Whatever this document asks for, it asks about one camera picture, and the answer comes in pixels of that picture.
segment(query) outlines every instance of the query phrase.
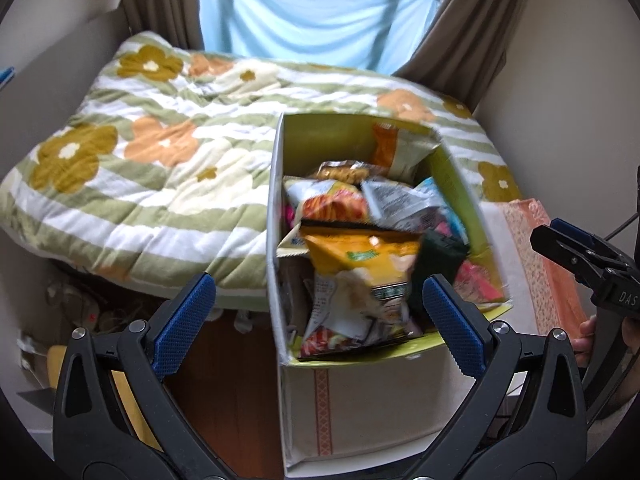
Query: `electrical cable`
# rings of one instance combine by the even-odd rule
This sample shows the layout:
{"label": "electrical cable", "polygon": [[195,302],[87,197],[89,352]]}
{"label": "electrical cable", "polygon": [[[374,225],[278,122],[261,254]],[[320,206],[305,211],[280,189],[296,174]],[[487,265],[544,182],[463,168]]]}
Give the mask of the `electrical cable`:
{"label": "electrical cable", "polygon": [[627,227],[629,227],[634,220],[638,218],[638,213],[633,213],[620,227],[614,229],[610,234],[604,237],[605,241],[611,240],[614,236],[618,236],[622,231],[624,231]]}

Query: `chip bag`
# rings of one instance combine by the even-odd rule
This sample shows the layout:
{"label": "chip bag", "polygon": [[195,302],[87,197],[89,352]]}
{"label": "chip bag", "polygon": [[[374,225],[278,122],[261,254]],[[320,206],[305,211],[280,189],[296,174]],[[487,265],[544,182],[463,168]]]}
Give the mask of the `chip bag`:
{"label": "chip bag", "polygon": [[300,224],[294,225],[276,248],[277,258],[306,256],[308,253],[309,249],[306,248],[305,241],[300,236]]}
{"label": "chip bag", "polygon": [[421,335],[404,299],[416,235],[305,225],[300,234],[316,269],[300,358]]}
{"label": "chip bag", "polygon": [[432,202],[421,191],[393,180],[366,180],[362,193],[369,206],[370,220],[379,227],[421,233],[446,220],[439,202]]}
{"label": "chip bag", "polygon": [[414,189],[421,193],[430,205],[436,205],[439,208],[440,212],[446,219],[445,229],[449,231],[444,232],[443,234],[454,236],[462,240],[465,244],[468,244],[469,238],[466,235],[465,226],[460,221],[458,215],[456,215],[453,209],[450,208],[449,204],[447,204],[446,200],[444,200],[434,178],[430,176],[429,178],[424,179]]}
{"label": "chip bag", "polygon": [[339,180],[345,184],[359,185],[363,180],[386,173],[384,168],[356,160],[341,162],[323,162],[318,170],[311,174],[317,180]]}
{"label": "chip bag", "polygon": [[411,183],[422,160],[438,146],[435,136],[412,132],[388,123],[374,123],[376,151],[371,163],[393,180]]}
{"label": "chip bag", "polygon": [[290,205],[296,210],[294,224],[301,219],[367,222],[367,203],[355,186],[337,180],[285,177]]}
{"label": "chip bag", "polygon": [[453,288],[463,300],[475,304],[504,300],[504,294],[491,284],[489,272],[469,260],[465,260],[458,269]]}

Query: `light blue curtain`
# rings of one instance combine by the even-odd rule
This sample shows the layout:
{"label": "light blue curtain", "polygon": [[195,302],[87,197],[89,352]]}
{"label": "light blue curtain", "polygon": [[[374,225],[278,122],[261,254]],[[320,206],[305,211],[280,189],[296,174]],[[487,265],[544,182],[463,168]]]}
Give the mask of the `light blue curtain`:
{"label": "light blue curtain", "polygon": [[200,0],[210,52],[391,74],[424,37],[439,0]]}

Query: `orange snack bag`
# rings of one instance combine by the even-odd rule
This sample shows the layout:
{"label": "orange snack bag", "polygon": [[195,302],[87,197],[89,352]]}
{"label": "orange snack bag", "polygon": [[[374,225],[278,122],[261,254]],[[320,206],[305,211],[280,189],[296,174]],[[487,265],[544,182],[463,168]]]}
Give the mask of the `orange snack bag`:
{"label": "orange snack bag", "polygon": [[418,164],[437,146],[433,134],[412,132],[388,123],[374,123],[376,151],[371,163],[386,170],[392,180],[411,183]]}
{"label": "orange snack bag", "polygon": [[350,184],[336,180],[286,177],[289,203],[296,210],[294,224],[302,218],[335,222],[367,222],[367,202]]}

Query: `finger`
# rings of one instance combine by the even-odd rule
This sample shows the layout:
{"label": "finger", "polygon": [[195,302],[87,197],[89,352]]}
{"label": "finger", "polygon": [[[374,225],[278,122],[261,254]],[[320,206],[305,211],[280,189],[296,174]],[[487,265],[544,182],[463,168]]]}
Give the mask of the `finger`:
{"label": "finger", "polygon": [[640,348],[640,321],[625,317],[622,322],[622,339],[635,353]]}
{"label": "finger", "polygon": [[571,339],[571,346],[574,347],[574,352],[591,352],[591,349],[593,349],[593,337]]}
{"label": "finger", "polygon": [[580,324],[580,334],[593,335],[596,332],[596,317],[591,316],[587,321]]}
{"label": "finger", "polygon": [[578,368],[586,368],[589,365],[589,361],[591,361],[590,353],[581,353],[575,355],[575,362],[578,363]]}

